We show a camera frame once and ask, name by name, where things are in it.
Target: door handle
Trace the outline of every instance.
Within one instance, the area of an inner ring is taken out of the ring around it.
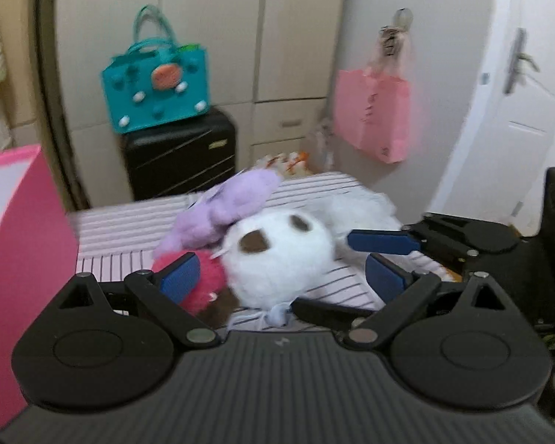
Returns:
[[[526,30],[524,28],[518,28],[518,33],[516,34],[516,39],[512,46],[512,53],[509,60],[508,68],[508,80],[505,83],[504,93],[509,95],[514,92],[514,87],[518,79],[524,74],[521,68],[521,62],[526,61],[532,67],[534,71],[540,71],[539,66],[534,61],[533,57],[524,53],[524,45],[526,43]]]

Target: white plush head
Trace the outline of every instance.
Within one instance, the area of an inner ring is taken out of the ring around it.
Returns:
[[[312,288],[334,258],[327,228],[296,209],[266,209],[235,223],[222,245],[228,285],[244,307],[270,310]]]

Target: drawer handle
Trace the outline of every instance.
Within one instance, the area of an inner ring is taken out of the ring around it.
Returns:
[[[300,125],[302,125],[302,120],[288,120],[287,122],[282,122],[280,125],[282,128],[300,127]]]

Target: brown patch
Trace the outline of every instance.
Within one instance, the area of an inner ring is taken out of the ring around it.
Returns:
[[[235,309],[240,307],[240,301],[232,290],[226,287],[218,293],[218,298],[195,317],[212,329],[219,329],[228,322]]]
[[[299,215],[291,215],[290,223],[301,232],[308,232],[311,229],[310,223],[306,222],[306,220]]]
[[[241,252],[246,254],[259,254],[271,247],[260,230],[253,230],[241,238],[238,243]]]

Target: drawer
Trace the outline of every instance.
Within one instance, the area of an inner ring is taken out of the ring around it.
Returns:
[[[258,161],[259,158],[264,158],[265,155],[278,155],[281,153],[291,154],[292,152],[297,152],[300,150],[302,140],[302,138],[297,138],[294,140],[284,140],[282,142],[253,145],[251,165],[255,165],[255,162]]]
[[[256,103],[253,144],[304,137],[318,121],[326,99]]]

